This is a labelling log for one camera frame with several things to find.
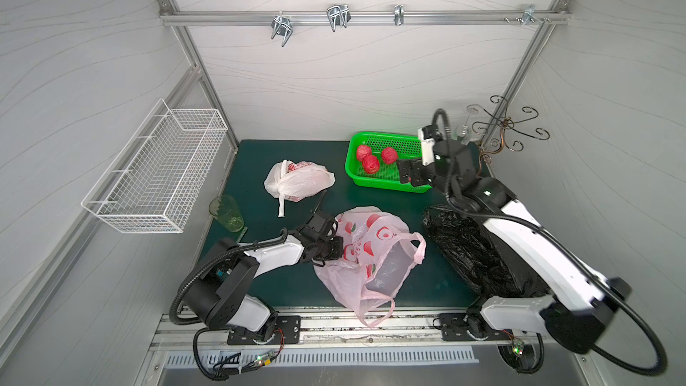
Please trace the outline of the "white vent strip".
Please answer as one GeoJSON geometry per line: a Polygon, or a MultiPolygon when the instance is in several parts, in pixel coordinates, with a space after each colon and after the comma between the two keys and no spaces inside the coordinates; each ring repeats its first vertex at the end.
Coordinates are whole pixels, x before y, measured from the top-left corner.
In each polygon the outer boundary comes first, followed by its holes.
{"type": "MultiPolygon", "coordinates": [[[[212,368],[223,359],[229,359],[229,368],[238,368],[263,357],[268,350],[213,350],[201,351],[201,362],[212,368]]],[[[276,367],[329,367],[329,366],[444,366],[478,364],[471,346],[448,347],[385,347],[385,348],[286,348],[276,360],[276,367]]],[[[166,357],[164,368],[198,368],[192,351],[172,351],[166,357]]]]}

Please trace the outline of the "pink plastic bag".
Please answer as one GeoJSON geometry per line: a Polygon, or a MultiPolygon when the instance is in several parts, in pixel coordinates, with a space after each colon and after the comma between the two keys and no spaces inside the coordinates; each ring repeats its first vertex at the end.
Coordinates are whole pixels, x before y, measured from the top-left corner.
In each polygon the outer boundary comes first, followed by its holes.
{"type": "Polygon", "coordinates": [[[393,315],[395,298],[412,270],[423,264],[427,243],[398,216],[356,207],[336,216],[343,257],[314,272],[343,307],[367,327],[393,315]]]}

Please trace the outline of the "green plastic basket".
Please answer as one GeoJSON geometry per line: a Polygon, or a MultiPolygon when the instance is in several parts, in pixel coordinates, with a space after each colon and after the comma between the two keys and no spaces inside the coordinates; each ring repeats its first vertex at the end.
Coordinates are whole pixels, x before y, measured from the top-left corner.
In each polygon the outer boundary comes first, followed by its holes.
{"type": "Polygon", "coordinates": [[[348,145],[345,171],[355,185],[373,189],[388,189],[409,193],[426,193],[431,187],[423,185],[414,187],[410,183],[401,183],[397,163],[386,164],[382,160],[382,151],[393,148],[398,160],[421,158],[421,145],[418,137],[383,132],[357,132],[348,145]],[[367,146],[377,158],[379,170],[367,173],[362,160],[357,159],[357,149],[367,146]]]}

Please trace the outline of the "green plastic knife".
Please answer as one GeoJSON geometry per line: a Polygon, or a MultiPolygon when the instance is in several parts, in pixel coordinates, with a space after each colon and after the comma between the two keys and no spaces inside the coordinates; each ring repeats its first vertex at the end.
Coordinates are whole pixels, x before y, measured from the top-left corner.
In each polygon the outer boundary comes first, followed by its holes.
{"type": "Polygon", "coordinates": [[[244,237],[245,237],[247,231],[248,231],[248,227],[247,227],[247,226],[244,226],[244,228],[243,228],[243,229],[241,230],[241,232],[239,233],[239,236],[238,236],[237,239],[235,240],[237,244],[241,244],[241,242],[243,241],[243,239],[244,239],[244,237]]]}

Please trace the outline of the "white plastic bag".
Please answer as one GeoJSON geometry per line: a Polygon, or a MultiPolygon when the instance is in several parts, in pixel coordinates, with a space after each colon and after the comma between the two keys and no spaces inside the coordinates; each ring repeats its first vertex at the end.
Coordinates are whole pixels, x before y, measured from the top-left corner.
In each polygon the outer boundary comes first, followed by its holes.
{"type": "Polygon", "coordinates": [[[269,171],[264,189],[279,202],[278,216],[285,216],[285,202],[300,202],[329,189],[336,182],[334,173],[311,162],[294,163],[283,160],[269,171]]]}

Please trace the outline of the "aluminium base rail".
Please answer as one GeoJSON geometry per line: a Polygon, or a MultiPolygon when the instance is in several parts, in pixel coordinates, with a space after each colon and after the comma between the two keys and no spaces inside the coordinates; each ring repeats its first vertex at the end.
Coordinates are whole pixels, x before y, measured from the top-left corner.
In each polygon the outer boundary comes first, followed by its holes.
{"type": "MultiPolygon", "coordinates": [[[[286,345],[291,348],[376,348],[404,346],[436,346],[466,344],[473,346],[509,344],[505,332],[495,332],[486,341],[472,341],[466,333],[461,333],[462,342],[443,341],[443,333],[438,327],[440,314],[464,314],[464,307],[400,307],[381,326],[364,326],[357,317],[343,307],[278,307],[280,315],[299,316],[297,325],[298,343],[286,345]]],[[[173,325],[168,315],[162,315],[152,332],[147,350],[191,350],[192,339],[203,325],[173,325]]],[[[204,332],[198,339],[200,350],[224,350],[242,346],[244,348],[277,348],[280,335],[275,334],[269,344],[255,344],[255,341],[241,341],[229,344],[228,331],[204,332]]]]}

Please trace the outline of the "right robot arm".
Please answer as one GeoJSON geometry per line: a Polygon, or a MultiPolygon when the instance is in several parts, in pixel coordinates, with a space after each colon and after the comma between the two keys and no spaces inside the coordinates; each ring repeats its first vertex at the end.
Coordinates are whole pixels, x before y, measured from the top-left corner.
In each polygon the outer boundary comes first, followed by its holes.
{"type": "Polygon", "coordinates": [[[666,372],[666,349],[628,305],[628,283],[589,267],[543,228],[506,185],[493,177],[478,176],[468,147],[452,139],[444,109],[434,112],[431,124],[418,130],[417,137],[422,155],[398,161],[401,183],[429,185],[441,191],[452,211],[472,219],[486,237],[509,247],[550,288],[550,294],[540,298],[486,298],[478,309],[489,328],[546,334],[566,350],[579,355],[595,352],[636,375],[656,377],[666,372]],[[654,348],[652,366],[630,364],[598,346],[619,311],[642,330],[654,348]]]}

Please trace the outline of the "red apple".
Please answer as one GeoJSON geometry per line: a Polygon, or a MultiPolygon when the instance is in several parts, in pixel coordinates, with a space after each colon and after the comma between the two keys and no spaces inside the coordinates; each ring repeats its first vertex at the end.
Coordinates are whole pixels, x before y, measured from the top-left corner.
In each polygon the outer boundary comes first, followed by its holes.
{"type": "Polygon", "coordinates": [[[366,145],[359,145],[356,149],[356,158],[359,162],[363,162],[368,155],[371,155],[373,150],[366,145]]]}
{"type": "Polygon", "coordinates": [[[380,160],[375,155],[366,155],[362,160],[364,172],[369,175],[378,173],[381,169],[380,160]]]}
{"type": "Polygon", "coordinates": [[[381,153],[381,159],[384,164],[395,164],[398,161],[398,152],[392,147],[384,148],[381,153]]]}

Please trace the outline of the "metal crossbar rail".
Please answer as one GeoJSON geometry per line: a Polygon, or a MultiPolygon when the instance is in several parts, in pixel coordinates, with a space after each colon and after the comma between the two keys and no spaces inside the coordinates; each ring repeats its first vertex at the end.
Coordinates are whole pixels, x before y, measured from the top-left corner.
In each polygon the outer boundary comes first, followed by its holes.
{"type": "MultiPolygon", "coordinates": [[[[507,18],[516,18],[523,10],[491,11],[411,11],[405,9],[402,26],[464,26],[464,25],[510,25],[507,18]]],[[[293,26],[328,26],[325,11],[293,12],[176,12],[162,15],[165,26],[210,27],[210,26],[269,26],[273,17],[283,14],[291,19],[293,26]]],[[[536,10],[539,18],[546,18],[546,24],[566,24],[572,19],[567,12],[536,10]]],[[[395,26],[394,9],[385,11],[350,11],[351,26],[395,26]]]]}

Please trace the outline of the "metal clamp hook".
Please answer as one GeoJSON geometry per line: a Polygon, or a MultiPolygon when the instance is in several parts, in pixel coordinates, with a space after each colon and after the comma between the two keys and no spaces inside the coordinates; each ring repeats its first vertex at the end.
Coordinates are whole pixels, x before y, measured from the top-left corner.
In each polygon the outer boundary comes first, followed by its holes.
{"type": "Polygon", "coordinates": [[[396,5],[394,8],[394,24],[399,27],[404,24],[405,9],[403,5],[396,5]]]}
{"type": "Polygon", "coordinates": [[[293,24],[291,19],[289,19],[287,16],[284,16],[283,14],[277,14],[273,17],[271,27],[271,39],[281,37],[282,42],[280,43],[280,45],[284,48],[284,46],[287,45],[289,39],[293,34],[293,24]]]}
{"type": "Polygon", "coordinates": [[[345,4],[329,7],[326,11],[326,16],[333,32],[335,32],[337,28],[346,29],[351,20],[349,7],[345,4]]]}
{"type": "Polygon", "coordinates": [[[528,5],[523,9],[523,12],[520,16],[516,18],[505,18],[504,22],[510,25],[519,25],[521,27],[527,26],[527,25],[544,25],[548,22],[546,18],[539,18],[536,14],[536,7],[535,5],[528,5]]]}

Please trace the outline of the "metal hook stand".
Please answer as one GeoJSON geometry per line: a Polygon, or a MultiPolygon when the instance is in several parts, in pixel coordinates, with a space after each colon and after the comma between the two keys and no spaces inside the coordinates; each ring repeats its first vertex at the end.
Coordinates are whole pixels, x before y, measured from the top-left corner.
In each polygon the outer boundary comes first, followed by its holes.
{"type": "Polygon", "coordinates": [[[518,130],[518,124],[530,123],[539,118],[540,113],[534,107],[525,105],[521,108],[523,117],[515,119],[509,114],[510,101],[507,98],[500,95],[493,95],[489,98],[489,101],[497,107],[503,107],[502,116],[496,116],[495,113],[489,112],[481,105],[471,104],[466,107],[466,111],[471,116],[485,114],[489,118],[488,122],[477,120],[471,124],[471,131],[473,133],[485,137],[485,141],[479,143],[479,165],[490,164],[492,158],[504,150],[514,153],[523,151],[525,148],[523,142],[519,139],[514,139],[512,142],[509,142],[507,140],[508,133],[514,133],[516,136],[539,141],[550,139],[550,133],[542,127],[535,128],[533,133],[518,130]]]}

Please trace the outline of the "black plastic bag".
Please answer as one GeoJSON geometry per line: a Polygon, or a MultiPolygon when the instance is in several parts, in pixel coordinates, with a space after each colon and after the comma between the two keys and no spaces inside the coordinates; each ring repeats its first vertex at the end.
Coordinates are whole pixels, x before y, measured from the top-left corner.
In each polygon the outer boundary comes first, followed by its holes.
{"type": "Polygon", "coordinates": [[[486,298],[539,298],[550,292],[512,248],[448,206],[427,207],[423,228],[474,293],[486,298]]]}

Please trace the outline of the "clear glass bottle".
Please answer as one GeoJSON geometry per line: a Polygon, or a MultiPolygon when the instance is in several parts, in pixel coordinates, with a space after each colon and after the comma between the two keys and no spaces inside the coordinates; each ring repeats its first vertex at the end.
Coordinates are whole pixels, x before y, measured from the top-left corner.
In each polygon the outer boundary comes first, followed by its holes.
{"type": "Polygon", "coordinates": [[[470,117],[467,116],[464,123],[457,126],[455,139],[462,145],[468,145],[472,139],[472,129],[470,127],[470,117]]]}

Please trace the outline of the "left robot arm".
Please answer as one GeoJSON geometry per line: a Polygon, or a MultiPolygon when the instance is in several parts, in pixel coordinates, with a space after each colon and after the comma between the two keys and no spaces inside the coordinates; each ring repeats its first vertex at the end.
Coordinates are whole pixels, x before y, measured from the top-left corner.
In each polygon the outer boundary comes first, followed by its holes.
{"type": "Polygon", "coordinates": [[[255,278],[285,266],[312,264],[324,267],[344,255],[343,239],[337,234],[336,219],[314,207],[308,220],[293,230],[265,241],[240,244],[221,239],[182,281],[169,309],[174,325],[199,325],[191,347],[202,375],[213,382],[225,382],[234,375],[252,373],[274,362],[290,333],[298,328],[292,319],[282,322],[276,309],[249,295],[255,278]],[[277,344],[241,362],[241,354],[203,361],[199,339],[207,332],[227,332],[256,345],[277,344]]]}

